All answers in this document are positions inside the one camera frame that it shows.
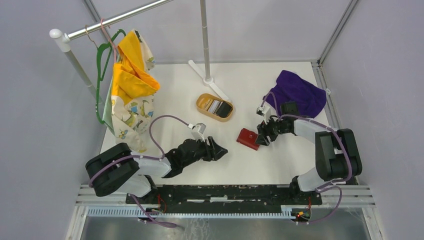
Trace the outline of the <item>red card holder wallet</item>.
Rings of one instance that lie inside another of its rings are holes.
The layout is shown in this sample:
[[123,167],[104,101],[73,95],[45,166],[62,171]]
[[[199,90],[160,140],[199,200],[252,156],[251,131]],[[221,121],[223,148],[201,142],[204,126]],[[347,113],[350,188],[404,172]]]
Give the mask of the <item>red card holder wallet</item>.
[[256,132],[242,128],[239,132],[236,142],[257,151],[260,147],[260,145],[256,143],[257,138],[258,134]]

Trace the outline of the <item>black credit card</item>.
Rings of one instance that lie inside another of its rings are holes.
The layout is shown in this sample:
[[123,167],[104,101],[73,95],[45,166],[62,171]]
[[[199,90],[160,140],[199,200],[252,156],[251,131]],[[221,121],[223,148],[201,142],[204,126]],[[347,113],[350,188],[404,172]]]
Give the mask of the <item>black credit card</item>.
[[233,107],[228,102],[223,101],[214,114],[220,118],[227,118],[232,110]]

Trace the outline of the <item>oval wooden tray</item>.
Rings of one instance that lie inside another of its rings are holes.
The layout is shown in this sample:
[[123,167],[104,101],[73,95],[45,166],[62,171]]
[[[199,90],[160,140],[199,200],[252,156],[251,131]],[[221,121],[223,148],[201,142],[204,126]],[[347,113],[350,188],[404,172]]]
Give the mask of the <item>oval wooden tray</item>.
[[235,111],[232,103],[209,93],[201,94],[195,105],[201,114],[219,122],[228,122]]

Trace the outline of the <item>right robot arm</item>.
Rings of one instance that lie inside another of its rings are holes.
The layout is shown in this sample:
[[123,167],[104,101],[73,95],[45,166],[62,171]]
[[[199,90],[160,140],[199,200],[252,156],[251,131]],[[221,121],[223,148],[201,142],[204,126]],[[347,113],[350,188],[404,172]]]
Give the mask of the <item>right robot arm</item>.
[[256,144],[268,146],[279,135],[292,134],[314,144],[314,167],[295,176],[289,189],[289,199],[302,204],[309,192],[323,192],[335,184],[346,183],[362,173],[363,165],[353,131],[333,128],[312,118],[301,116],[295,102],[281,105],[281,116],[272,115],[269,106],[260,105],[256,113],[263,120],[257,125]]

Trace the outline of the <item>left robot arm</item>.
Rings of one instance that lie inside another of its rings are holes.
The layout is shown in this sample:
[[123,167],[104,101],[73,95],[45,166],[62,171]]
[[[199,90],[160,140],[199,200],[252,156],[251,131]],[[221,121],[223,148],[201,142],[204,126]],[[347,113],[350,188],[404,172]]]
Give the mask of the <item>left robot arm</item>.
[[213,139],[186,139],[178,147],[171,149],[163,159],[147,155],[137,155],[130,151],[126,143],[119,143],[90,159],[85,164],[89,176],[89,186],[96,196],[105,197],[115,192],[132,194],[145,204],[157,198],[157,187],[153,177],[173,178],[184,168],[198,161],[218,161],[228,150]]

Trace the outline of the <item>silver credit card in tray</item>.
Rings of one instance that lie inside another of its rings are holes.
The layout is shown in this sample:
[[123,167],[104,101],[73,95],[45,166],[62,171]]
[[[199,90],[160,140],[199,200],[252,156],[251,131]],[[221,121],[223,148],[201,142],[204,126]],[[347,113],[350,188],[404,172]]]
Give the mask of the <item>silver credit card in tray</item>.
[[222,104],[222,101],[214,99],[211,105],[209,106],[209,108],[207,109],[207,112],[214,114],[221,104]]

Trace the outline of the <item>purple cloth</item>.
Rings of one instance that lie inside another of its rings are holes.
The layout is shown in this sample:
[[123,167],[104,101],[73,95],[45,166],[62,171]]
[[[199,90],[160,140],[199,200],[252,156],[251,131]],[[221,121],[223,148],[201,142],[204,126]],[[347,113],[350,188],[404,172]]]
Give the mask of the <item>purple cloth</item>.
[[269,92],[270,94],[266,94],[263,99],[278,110],[278,115],[282,115],[280,110],[282,104],[295,102],[302,116],[315,118],[327,102],[325,90],[288,70],[281,71],[276,79],[276,85]]

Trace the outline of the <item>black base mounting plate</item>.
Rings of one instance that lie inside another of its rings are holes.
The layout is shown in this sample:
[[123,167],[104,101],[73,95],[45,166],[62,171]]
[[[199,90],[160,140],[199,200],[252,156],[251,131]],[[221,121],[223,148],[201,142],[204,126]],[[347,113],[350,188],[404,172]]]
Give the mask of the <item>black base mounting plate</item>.
[[162,185],[138,199],[142,206],[161,204],[166,214],[277,214],[282,206],[321,205],[314,191],[289,185]]

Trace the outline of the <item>yellow dinosaur print garment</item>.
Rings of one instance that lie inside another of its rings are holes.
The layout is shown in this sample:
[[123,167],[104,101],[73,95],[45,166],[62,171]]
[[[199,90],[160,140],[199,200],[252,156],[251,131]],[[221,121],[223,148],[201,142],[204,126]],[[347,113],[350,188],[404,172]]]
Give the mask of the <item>yellow dinosaur print garment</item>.
[[111,132],[117,144],[125,143],[132,151],[143,153],[147,148],[142,135],[152,121],[154,95],[161,88],[150,74],[155,57],[136,29],[126,34],[116,50],[109,88]]

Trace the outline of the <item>green clothes hanger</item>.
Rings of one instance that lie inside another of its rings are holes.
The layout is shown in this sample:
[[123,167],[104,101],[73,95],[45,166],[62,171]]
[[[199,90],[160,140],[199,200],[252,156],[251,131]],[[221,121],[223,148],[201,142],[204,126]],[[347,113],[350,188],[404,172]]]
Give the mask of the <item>green clothes hanger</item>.
[[[104,51],[108,50],[108,55],[106,58],[106,62],[104,64],[104,66],[102,67],[102,56]],[[113,51],[113,47],[111,45],[110,42],[108,43],[102,43],[97,47],[97,52],[96,52],[96,69],[97,69],[97,81],[96,81],[96,87],[95,87],[95,113],[96,113],[96,117],[98,119],[98,121],[100,122],[100,124],[102,125],[106,125],[108,128],[112,127],[112,121],[111,120],[107,120],[105,121],[103,119],[103,116],[100,115],[99,112],[99,106],[100,106],[100,100],[101,100],[101,96],[100,96],[100,87],[101,87],[101,82],[104,80],[105,74],[106,74],[106,69]]]

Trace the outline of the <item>metal clothes rack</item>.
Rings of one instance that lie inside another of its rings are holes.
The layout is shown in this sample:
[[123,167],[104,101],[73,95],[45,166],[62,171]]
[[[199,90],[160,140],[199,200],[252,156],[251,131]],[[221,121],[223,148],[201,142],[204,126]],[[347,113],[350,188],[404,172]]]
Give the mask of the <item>metal clothes rack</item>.
[[[60,50],[66,55],[68,60],[81,77],[88,90],[98,103],[101,100],[100,88],[94,86],[83,67],[73,54],[70,42],[82,36],[87,36],[97,30],[104,30],[105,27],[116,24],[128,18],[134,17],[140,13],[152,10],[158,6],[166,4],[165,0],[156,0],[151,3],[127,10],[118,15],[112,16],[98,23],[89,25],[72,33],[63,33],[61,30],[54,28],[50,30],[49,36],[54,40]],[[208,38],[207,10],[206,1],[200,2],[203,54],[204,54],[204,70],[201,70],[193,60],[189,60],[188,64],[202,78],[204,85],[210,87],[218,97],[230,102],[230,98],[218,87],[211,76],[210,69],[210,51]],[[113,87],[110,95],[112,97],[120,97],[125,104],[132,99],[138,97],[150,97],[154,95],[160,88],[160,84],[149,74],[152,65],[151,53],[145,47],[144,39],[139,35],[138,31],[133,30],[127,32],[126,36],[116,43],[112,38],[108,38],[107,43],[98,46],[97,50],[102,51],[103,48],[111,47],[114,53],[113,65]]]

